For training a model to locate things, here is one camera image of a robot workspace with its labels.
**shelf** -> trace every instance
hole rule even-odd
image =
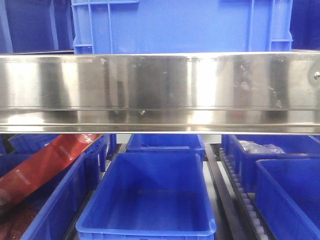
[[[320,52],[0,56],[0,133],[320,134]]]

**screw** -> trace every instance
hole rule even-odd
[[[320,78],[320,71],[314,73],[314,79],[317,80],[318,78]]]

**plastic bag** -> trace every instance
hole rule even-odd
[[[249,154],[285,154],[285,151],[274,144],[260,145],[253,141],[245,140],[240,140],[239,142],[244,151]]]

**plastic crate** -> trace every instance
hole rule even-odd
[[[320,159],[260,160],[255,205],[277,240],[320,240]]]
[[[106,160],[111,157],[115,152],[117,145],[117,138],[115,134],[104,134],[101,136],[93,145],[91,145],[85,152],[87,153],[87,158],[90,161],[99,162],[99,167],[101,172],[106,171]]]
[[[9,138],[15,153],[36,153],[51,143],[59,134],[16,134]]]
[[[294,49],[320,50],[319,0],[294,0],[290,30]]]
[[[0,155],[0,177],[31,156],[20,153]],[[87,182],[86,176],[89,165],[98,167],[98,162],[87,162],[86,153],[81,154],[71,166],[25,199],[34,204],[39,213],[22,240],[63,239],[80,205],[92,190],[92,183]]]
[[[70,0],[0,1],[0,53],[72,48]]]
[[[212,240],[200,158],[119,153],[76,223],[81,240]]]
[[[292,0],[71,3],[76,54],[291,50]]]
[[[205,145],[199,134],[132,134],[127,145],[128,153],[192,153],[201,161]]]
[[[313,136],[303,135],[230,135],[227,158],[238,174],[243,190],[254,193],[257,184],[256,161],[261,159],[301,159],[319,158],[320,142]],[[239,140],[253,141],[260,145],[274,144],[285,154],[252,154],[247,153]]]

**red bag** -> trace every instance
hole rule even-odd
[[[0,178],[0,216],[68,167],[101,134],[62,134]]]

